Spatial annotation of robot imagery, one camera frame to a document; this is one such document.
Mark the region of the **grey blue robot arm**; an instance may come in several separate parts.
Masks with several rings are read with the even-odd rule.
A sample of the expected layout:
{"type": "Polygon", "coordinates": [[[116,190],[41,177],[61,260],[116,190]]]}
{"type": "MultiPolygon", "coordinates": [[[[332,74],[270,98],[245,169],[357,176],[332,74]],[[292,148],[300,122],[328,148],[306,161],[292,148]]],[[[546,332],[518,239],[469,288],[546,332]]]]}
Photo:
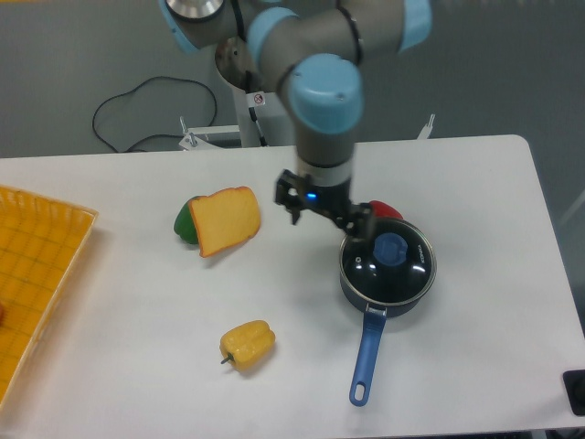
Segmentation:
{"type": "Polygon", "coordinates": [[[275,202],[294,220],[311,210],[348,236],[369,238],[373,209],[350,198],[365,102],[358,68],[366,57],[423,42],[431,32],[431,4],[339,1],[308,18],[279,1],[163,1],[159,7],[184,49],[240,39],[263,89],[289,114],[296,168],[279,176],[275,202]]]}

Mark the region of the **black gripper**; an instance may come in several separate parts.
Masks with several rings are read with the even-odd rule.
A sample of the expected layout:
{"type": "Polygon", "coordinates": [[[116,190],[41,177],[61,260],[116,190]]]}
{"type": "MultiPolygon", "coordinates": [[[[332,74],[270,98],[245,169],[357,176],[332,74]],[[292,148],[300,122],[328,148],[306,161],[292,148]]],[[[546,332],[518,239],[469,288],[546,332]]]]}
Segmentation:
{"type": "Polygon", "coordinates": [[[274,203],[283,206],[295,225],[305,209],[330,219],[354,240],[370,241],[376,216],[370,203],[353,204],[351,178],[333,186],[318,186],[310,177],[300,177],[284,169],[277,178],[274,203]]]}

